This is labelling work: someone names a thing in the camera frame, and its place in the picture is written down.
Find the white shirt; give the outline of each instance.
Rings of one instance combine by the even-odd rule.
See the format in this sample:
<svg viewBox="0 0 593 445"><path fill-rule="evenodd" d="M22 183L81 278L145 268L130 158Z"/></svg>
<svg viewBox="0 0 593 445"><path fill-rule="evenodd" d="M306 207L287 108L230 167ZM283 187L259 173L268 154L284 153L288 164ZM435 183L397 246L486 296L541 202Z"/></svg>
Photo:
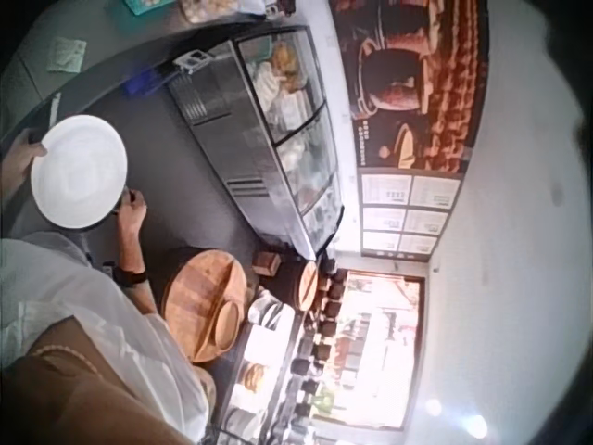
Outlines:
<svg viewBox="0 0 593 445"><path fill-rule="evenodd" d="M159 315L142 315L109 277L84 265L78 248L53 236L51 244L66 248L0 240L2 369L51 324L74 316L147 409L193 442L201 440L206 395L167 324Z"/></svg>

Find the dark floor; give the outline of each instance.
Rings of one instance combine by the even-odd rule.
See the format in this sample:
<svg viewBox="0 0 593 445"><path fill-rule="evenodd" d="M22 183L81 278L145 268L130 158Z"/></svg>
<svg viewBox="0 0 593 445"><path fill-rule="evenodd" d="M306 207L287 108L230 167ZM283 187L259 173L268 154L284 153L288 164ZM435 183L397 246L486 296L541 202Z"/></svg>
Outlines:
<svg viewBox="0 0 593 445"><path fill-rule="evenodd" d="M87 112L109 121L127 148L128 186L141 190L148 205L142 244L149 268L172 248L195 246L226 250L249 271L259 239L211 169L167 89L137 98L117 89ZM30 198L10 235L48 229L51 225ZM117 259L114 216L86 231L85 237L97 264Z"/></svg>

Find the display case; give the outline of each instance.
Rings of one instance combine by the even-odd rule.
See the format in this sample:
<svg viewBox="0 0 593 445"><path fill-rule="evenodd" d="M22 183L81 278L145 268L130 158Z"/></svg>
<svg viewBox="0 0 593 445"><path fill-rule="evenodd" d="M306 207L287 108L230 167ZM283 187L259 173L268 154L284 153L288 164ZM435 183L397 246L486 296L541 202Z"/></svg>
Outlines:
<svg viewBox="0 0 593 445"><path fill-rule="evenodd" d="M261 238L314 260L343 207L309 28L265 26L208 53L204 69L170 83L174 99Z"/></svg>

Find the window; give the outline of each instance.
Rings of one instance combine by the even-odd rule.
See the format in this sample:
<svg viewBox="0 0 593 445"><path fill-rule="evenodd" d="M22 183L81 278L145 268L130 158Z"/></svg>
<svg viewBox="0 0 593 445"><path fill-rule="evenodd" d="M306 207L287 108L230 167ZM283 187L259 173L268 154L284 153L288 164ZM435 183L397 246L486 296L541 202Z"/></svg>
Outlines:
<svg viewBox="0 0 593 445"><path fill-rule="evenodd" d="M351 426L401 428L410 402L423 282L350 273L334 349L313 404Z"/></svg>

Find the person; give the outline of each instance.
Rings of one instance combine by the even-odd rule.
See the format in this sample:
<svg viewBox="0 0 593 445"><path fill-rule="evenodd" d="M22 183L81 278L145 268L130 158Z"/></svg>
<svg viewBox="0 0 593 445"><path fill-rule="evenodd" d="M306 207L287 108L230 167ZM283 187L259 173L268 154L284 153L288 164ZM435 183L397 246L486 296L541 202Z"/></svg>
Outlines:
<svg viewBox="0 0 593 445"><path fill-rule="evenodd" d="M42 145L17 138L2 204ZM140 246L144 197L125 191L119 276L93 269L59 233L0 241L2 443L197 443L208 402L158 315Z"/></svg>

